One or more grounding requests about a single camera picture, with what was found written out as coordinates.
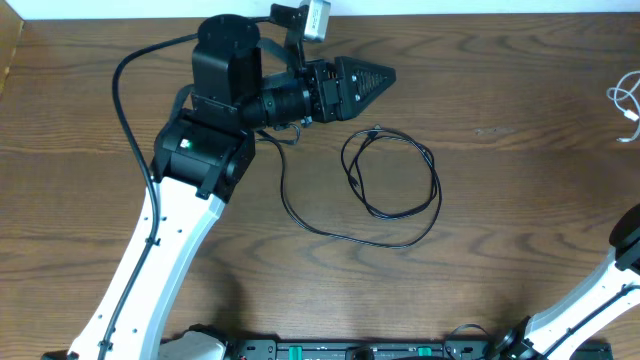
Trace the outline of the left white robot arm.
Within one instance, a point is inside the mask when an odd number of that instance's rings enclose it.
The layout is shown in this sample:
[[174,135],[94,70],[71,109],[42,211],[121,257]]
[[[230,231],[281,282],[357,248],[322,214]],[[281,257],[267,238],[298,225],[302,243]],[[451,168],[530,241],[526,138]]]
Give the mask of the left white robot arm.
[[168,123],[141,169],[147,190],[132,238],[94,315],[65,359],[221,359],[226,344],[193,329],[162,337],[188,269],[255,155],[255,135],[293,122],[358,116],[396,79],[394,69],[346,56],[306,61],[328,19],[309,7],[274,6],[269,22],[218,15],[193,35],[194,80],[175,99]]

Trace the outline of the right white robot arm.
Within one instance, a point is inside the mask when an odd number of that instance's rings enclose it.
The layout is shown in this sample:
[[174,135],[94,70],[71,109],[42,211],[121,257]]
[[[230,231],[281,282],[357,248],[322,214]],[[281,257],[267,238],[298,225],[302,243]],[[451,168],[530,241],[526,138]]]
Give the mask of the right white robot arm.
[[499,337],[489,359],[570,358],[600,329],[639,304],[639,207],[617,222],[603,262],[550,308]]

